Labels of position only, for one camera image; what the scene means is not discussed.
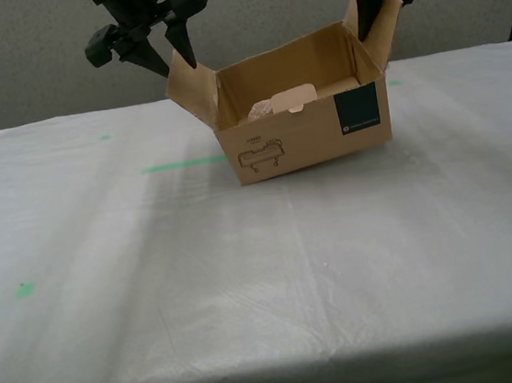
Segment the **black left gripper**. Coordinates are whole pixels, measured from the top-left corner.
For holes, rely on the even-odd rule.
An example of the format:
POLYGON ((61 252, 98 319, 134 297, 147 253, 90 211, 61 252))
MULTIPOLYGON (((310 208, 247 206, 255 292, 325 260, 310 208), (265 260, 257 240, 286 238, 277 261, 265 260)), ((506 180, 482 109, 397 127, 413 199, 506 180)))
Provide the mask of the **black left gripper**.
POLYGON ((165 37, 191 68, 197 59, 188 35, 188 20, 201 12, 209 0, 93 0, 115 19, 93 34, 85 56, 94 67, 109 63, 114 53, 122 62, 141 66, 165 78, 170 67, 148 40, 158 23, 167 26, 165 37))

